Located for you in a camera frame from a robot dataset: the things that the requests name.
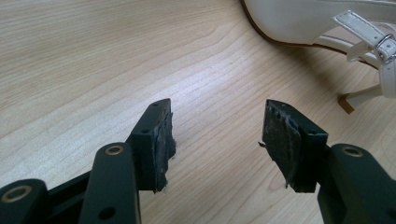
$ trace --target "light wood surface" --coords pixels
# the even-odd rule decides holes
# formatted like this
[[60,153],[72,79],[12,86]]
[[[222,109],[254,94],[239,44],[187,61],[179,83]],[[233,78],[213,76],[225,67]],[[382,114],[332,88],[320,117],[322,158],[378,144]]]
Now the light wood surface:
[[171,98],[177,154],[166,192],[141,192],[143,223],[321,223],[316,195],[285,189],[257,143],[265,100],[294,105],[330,146],[368,149],[395,178],[396,101],[351,115],[336,103],[376,82],[342,54],[268,43],[237,0],[2,1],[0,187],[51,189],[89,171],[97,149]]

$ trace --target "silver buckle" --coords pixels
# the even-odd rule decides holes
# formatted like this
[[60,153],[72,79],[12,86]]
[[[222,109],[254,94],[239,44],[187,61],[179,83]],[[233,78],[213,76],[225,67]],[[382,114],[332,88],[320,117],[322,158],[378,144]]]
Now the silver buckle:
[[395,41],[396,41],[395,37],[394,37],[392,34],[388,34],[388,35],[384,36],[384,38],[382,38],[382,39],[378,42],[378,44],[375,45],[375,48],[374,48],[375,56],[376,56],[379,60],[381,60],[381,62],[384,63],[384,64],[391,63],[391,62],[393,62],[393,60],[396,59],[396,52],[395,52],[394,54],[390,55],[390,57],[388,57],[387,59],[384,59],[384,55],[382,55],[382,54],[378,51],[378,50],[379,50],[379,47],[381,47],[381,45],[384,44],[385,41],[387,41],[387,40],[389,40],[389,39],[392,39],[392,40],[395,40]]

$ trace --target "black bracket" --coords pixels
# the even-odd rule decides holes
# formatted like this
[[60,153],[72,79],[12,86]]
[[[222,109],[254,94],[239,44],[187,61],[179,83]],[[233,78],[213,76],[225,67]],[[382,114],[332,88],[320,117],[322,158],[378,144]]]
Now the black bracket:
[[315,192],[325,223],[396,223],[396,182],[366,150],[328,134],[291,105],[267,100],[262,141],[296,192]]
[[140,223],[139,190],[163,190],[175,153],[164,99],[148,107],[125,143],[99,149],[90,172],[51,190],[38,179],[2,187],[0,223]]

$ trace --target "black plastic arm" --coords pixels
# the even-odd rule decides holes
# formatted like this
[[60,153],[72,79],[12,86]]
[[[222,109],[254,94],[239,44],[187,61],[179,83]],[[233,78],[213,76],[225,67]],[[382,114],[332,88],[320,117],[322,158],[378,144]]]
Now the black plastic arm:
[[327,134],[291,105],[268,100],[263,146],[286,184],[314,192],[325,223],[396,223],[396,182],[366,150],[327,147]]

